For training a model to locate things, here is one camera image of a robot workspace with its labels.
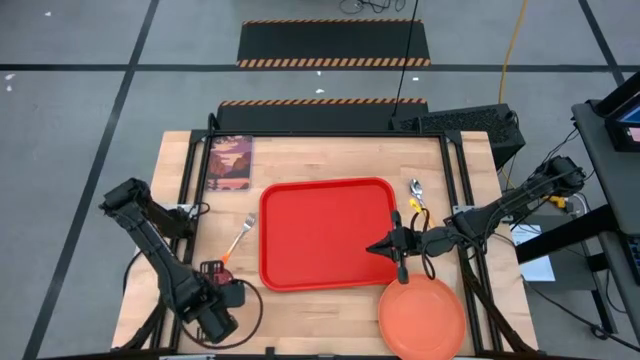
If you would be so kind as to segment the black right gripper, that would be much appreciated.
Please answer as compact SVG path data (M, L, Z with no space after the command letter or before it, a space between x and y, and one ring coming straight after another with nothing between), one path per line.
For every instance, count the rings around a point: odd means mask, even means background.
M406 258L416 255L421 240L421 234L402 225L401 215L397 210L391 213L393 229L384 238L368 246L366 251L371 254L392 259L397 264L397 279L401 284L409 282Z

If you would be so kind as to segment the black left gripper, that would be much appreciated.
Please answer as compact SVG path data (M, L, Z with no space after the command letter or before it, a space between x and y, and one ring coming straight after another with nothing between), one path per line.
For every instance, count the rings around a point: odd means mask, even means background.
M222 260L204 261L200 264L200 272L208 281L219 281L224 306L239 308L245 304L246 291L243 282L234 282L230 272L223 272Z

